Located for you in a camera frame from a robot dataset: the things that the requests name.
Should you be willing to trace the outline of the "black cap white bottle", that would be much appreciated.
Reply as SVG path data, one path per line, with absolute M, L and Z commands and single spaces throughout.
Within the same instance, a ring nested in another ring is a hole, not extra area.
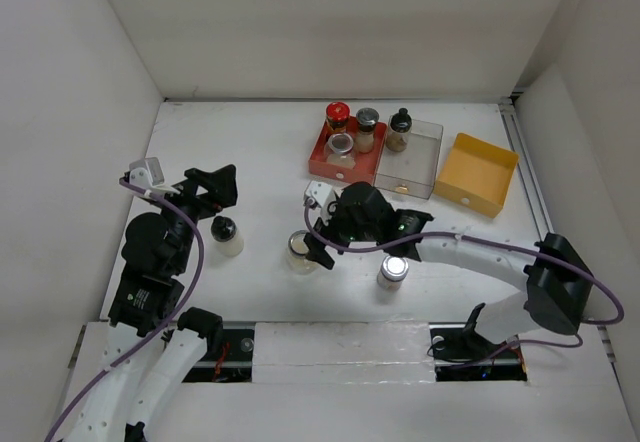
M 216 216 L 211 224 L 216 249 L 226 257 L 236 257 L 244 249 L 244 239 L 237 224 L 229 217 Z

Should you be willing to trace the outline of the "silver lid small jar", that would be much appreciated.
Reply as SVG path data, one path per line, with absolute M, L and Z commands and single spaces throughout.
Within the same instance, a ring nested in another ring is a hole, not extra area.
M 388 255 L 381 262 L 377 274 L 378 285 L 387 291 L 398 290 L 409 273 L 409 263 L 405 258 Z

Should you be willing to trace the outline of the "wide clear glass jar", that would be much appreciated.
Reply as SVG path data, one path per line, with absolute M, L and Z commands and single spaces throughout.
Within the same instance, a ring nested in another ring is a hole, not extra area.
M 348 133 L 330 135 L 324 147 L 324 158 L 328 164 L 354 168 L 356 161 L 353 138 Z

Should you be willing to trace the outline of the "red lid sauce jar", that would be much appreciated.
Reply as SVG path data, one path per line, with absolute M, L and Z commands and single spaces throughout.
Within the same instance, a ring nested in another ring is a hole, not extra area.
M 325 126 L 329 135 L 345 133 L 351 116 L 349 106 L 341 101 L 331 102 L 325 110 Z

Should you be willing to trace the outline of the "grey lid spice bottle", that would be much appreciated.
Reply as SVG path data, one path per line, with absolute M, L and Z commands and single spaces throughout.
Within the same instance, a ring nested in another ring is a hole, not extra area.
M 371 107 L 361 108 L 356 113 L 356 122 L 355 148 L 359 153 L 369 153 L 374 147 L 375 129 L 379 122 L 379 113 Z

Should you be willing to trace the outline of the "black knob cap bottle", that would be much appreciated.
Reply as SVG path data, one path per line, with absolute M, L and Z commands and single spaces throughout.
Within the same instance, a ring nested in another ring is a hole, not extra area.
M 386 147 L 393 152 L 403 152 L 408 145 L 412 124 L 408 109 L 400 108 L 389 120 Z

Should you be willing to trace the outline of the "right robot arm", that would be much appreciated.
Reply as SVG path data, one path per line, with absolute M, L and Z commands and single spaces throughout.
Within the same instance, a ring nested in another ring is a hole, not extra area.
M 366 182 L 342 191 L 310 182 L 303 195 L 307 226 L 306 259 L 326 269 L 334 249 L 344 253 L 382 252 L 389 257 L 457 267 L 504 283 L 514 292 L 498 302 L 474 306 L 463 326 L 432 345 L 448 362 L 496 355 L 525 333 L 544 329 L 577 338 L 595 282 L 569 241 L 549 233 L 517 246 L 488 240 L 459 225 L 427 230 L 427 212 L 395 208 Z

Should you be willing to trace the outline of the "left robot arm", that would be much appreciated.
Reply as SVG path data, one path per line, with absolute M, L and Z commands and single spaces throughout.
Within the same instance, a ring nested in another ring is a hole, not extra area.
M 100 370 L 60 414 L 49 441 L 72 411 L 78 418 L 68 441 L 146 440 L 188 372 L 222 349 L 222 317 L 185 304 L 204 266 L 198 224 L 236 205 L 235 166 L 191 168 L 168 185 L 148 158 L 131 164 L 119 183 L 155 209 L 126 226 Z

